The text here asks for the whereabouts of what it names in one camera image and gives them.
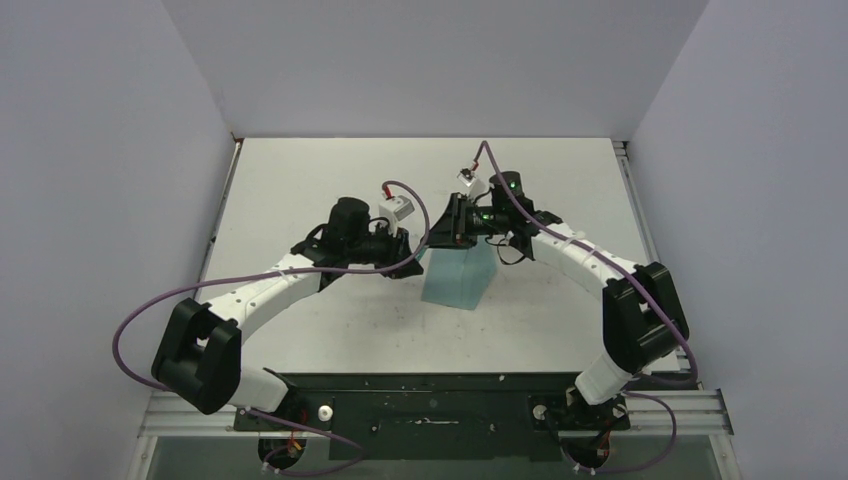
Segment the teal envelope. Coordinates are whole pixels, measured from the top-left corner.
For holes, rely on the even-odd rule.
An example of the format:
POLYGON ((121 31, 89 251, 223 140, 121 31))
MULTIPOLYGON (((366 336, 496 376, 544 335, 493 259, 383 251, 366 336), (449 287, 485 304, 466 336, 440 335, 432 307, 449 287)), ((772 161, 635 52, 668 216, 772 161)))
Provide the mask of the teal envelope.
POLYGON ((468 250, 432 249, 421 300, 473 311, 483 299, 496 272, 495 254, 486 244, 478 244, 468 250))

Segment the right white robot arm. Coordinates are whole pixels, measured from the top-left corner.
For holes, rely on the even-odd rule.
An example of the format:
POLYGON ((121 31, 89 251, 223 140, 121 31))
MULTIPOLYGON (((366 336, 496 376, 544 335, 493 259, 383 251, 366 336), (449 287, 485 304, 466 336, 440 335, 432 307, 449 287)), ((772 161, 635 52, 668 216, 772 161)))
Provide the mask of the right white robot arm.
POLYGON ((569 421, 590 428, 643 371, 688 340, 690 330, 669 270, 659 262, 639 265, 619 258, 537 210, 523 192, 521 176, 506 171, 482 181, 466 168, 464 188, 450 195, 429 231, 431 249, 468 250, 482 237, 503 236, 522 259, 559 271, 601 303, 603 350, 574 383, 565 402, 569 421))

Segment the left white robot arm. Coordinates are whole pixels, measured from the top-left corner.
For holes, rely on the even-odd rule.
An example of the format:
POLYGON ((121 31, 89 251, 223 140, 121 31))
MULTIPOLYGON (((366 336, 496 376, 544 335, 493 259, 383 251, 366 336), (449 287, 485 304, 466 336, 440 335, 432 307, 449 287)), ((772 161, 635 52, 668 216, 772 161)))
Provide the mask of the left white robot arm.
POLYGON ((412 200, 402 195, 381 202, 377 216, 360 199, 340 198, 328 220, 294 245, 269 277, 203 303, 178 303, 154 357, 153 377, 203 414, 225 405, 254 408, 271 429, 290 428, 298 403, 273 372, 243 364, 244 342, 283 310, 346 275, 352 265, 390 279, 422 274, 409 233, 399 225, 414 210, 412 200))

